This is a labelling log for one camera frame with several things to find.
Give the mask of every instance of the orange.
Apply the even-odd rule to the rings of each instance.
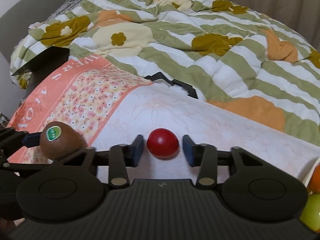
[[[309,185],[313,193],[320,193],[320,165],[315,168]]]

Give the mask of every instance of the headboard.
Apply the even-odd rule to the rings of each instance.
[[[10,56],[28,27],[45,21],[66,0],[21,0],[0,18],[0,52],[10,62]]]

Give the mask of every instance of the brown kiwi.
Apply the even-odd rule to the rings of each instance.
[[[43,155],[57,160],[87,147],[84,138],[63,122],[50,122],[40,135],[40,147]]]

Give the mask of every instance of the white wall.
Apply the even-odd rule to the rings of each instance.
[[[0,17],[19,1],[0,0]],[[11,118],[24,95],[25,90],[12,84],[9,63],[0,52],[0,112]]]

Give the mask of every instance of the floral blanket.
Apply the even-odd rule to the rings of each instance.
[[[320,146],[320,54],[295,31],[227,0],[83,0],[12,54],[11,72],[49,46],[159,71],[199,99]],[[29,74],[12,77],[22,88]]]

